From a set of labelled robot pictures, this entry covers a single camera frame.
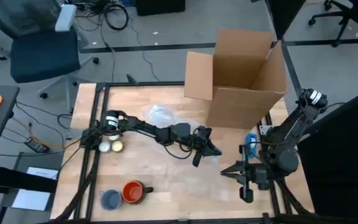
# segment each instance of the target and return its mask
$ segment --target blue cup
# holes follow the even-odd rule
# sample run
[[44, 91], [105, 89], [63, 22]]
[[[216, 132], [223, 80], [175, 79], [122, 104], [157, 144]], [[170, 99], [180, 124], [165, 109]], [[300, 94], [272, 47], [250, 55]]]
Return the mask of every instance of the blue cup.
[[107, 190], [105, 192], [100, 192], [101, 194], [101, 204], [102, 207], [106, 210], [112, 211], [119, 208], [122, 205], [122, 196], [121, 193], [117, 190]]

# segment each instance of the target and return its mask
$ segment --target mug handle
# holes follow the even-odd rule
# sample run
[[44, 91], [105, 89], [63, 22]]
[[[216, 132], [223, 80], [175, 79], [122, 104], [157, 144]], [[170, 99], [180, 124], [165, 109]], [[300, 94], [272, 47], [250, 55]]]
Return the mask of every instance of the mug handle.
[[144, 193], [151, 193], [151, 192], [153, 192], [154, 191], [154, 188], [153, 187], [144, 187], [143, 188], [143, 192]]

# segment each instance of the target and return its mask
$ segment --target blue office chair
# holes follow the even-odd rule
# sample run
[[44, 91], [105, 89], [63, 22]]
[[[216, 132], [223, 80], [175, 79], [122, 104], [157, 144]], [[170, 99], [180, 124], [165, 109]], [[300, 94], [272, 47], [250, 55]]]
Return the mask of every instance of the blue office chair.
[[78, 39], [74, 22], [76, 7], [55, 0], [0, 0], [0, 29], [13, 39], [10, 53], [11, 76], [17, 83], [29, 83], [60, 77], [38, 91], [48, 98], [47, 90], [65, 82], [67, 107], [70, 87], [89, 82], [73, 75], [86, 63], [99, 59], [78, 60]]
[[325, 0], [324, 7], [325, 7], [326, 11], [330, 10], [332, 8], [332, 5], [337, 6], [341, 11], [327, 12], [327, 13], [314, 15], [309, 20], [309, 25], [312, 26], [314, 23], [316, 23], [315, 18], [318, 18], [318, 17], [331, 17], [331, 16], [341, 16], [342, 17], [342, 20], [339, 22], [339, 25], [342, 25], [341, 31], [339, 31], [338, 37], [332, 43], [333, 47], [337, 47], [339, 44], [341, 44], [341, 37], [347, 27], [347, 23], [349, 22], [349, 19], [352, 19], [354, 22], [358, 23], [358, 0], [349, 0], [349, 1], [353, 4], [353, 6], [351, 8], [345, 6], [337, 1], [334, 1], [334, 0]]

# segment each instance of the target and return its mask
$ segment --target chair base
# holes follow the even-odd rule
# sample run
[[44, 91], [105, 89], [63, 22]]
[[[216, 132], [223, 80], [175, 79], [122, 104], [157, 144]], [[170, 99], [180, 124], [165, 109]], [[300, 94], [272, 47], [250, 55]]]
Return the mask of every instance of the chair base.
[[[81, 68], [83, 68], [88, 62], [90, 62], [91, 60], [94, 60], [96, 57], [93, 57], [93, 56], [90, 56], [88, 57], [87, 59], [83, 60], [80, 65], [81, 65]], [[48, 98], [48, 94], [47, 94], [47, 91], [49, 89], [51, 89], [51, 87], [61, 83], [61, 82], [64, 82], [65, 85], [66, 85], [66, 101], [67, 101], [67, 110], [70, 111], [72, 113], [73, 111], [73, 107], [71, 106], [71, 94], [70, 94], [70, 88], [71, 88], [71, 85], [74, 85], [74, 86], [77, 86], [78, 83], [90, 83], [91, 81], [90, 80], [85, 80], [83, 78], [78, 78], [78, 77], [75, 77], [75, 75], [79, 72], [80, 70], [77, 70], [75, 72], [72, 72], [70, 74], [67, 74], [67, 75], [62, 75], [58, 80], [55, 80], [51, 83], [49, 83], [48, 85], [46, 85], [45, 87], [43, 87], [42, 89], [38, 90], [38, 95], [43, 98], [43, 99], [46, 99]]]
[[338, 36], [336, 37], [336, 40], [331, 44], [333, 47], [337, 47], [338, 45], [341, 44], [341, 37], [347, 27], [347, 23], [349, 22], [350, 19], [352, 19], [354, 22], [358, 23], [358, 13], [355, 13], [354, 11], [357, 10], [357, 8], [355, 9], [355, 6], [351, 9], [337, 1], [334, 0], [325, 0], [324, 5], [326, 9], [329, 9], [329, 7], [331, 4], [337, 6], [338, 8], [340, 8], [341, 11], [339, 12], [327, 12], [327, 13], [322, 13], [322, 14], [317, 14], [314, 15], [310, 20], [309, 20], [309, 25], [312, 26], [316, 20], [315, 18], [319, 18], [319, 17], [331, 17], [331, 16], [341, 16], [342, 20], [339, 22], [339, 25], [342, 25], [341, 27], [341, 31], [339, 31]]

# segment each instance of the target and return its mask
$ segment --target chair wheel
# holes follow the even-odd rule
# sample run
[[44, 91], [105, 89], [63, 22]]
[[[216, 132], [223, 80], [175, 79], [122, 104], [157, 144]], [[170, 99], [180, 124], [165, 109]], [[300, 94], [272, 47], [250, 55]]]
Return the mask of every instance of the chair wheel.
[[94, 59], [93, 59], [93, 63], [94, 63], [95, 65], [98, 65], [98, 64], [99, 64], [99, 58], [94, 58]]
[[0, 60], [7, 60], [7, 57], [1, 57], [0, 56]]
[[41, 93], [41, 94], [40, 94], [40, 97], [41, 97], [42, 99], [46, 99], [46, 98], [48, 98], [48, 93]]
[[331, 46], [333, 46], [333, 47], [337, 47], [337, 46], [339, 46], [341, 43], [339, 42], [339, 41], [334, 41], [332, 44], [331, 44]]
[[324, 9], [325, 9], [326, 11], [329, 11], [332, 7], [333, 7], [332, 4], [327, 4], [327, 5], [324, 6]]
[[313, 24], [316, 23], [316, 19], [311, 19], [309, 20], [309, 26], [312, 26]]

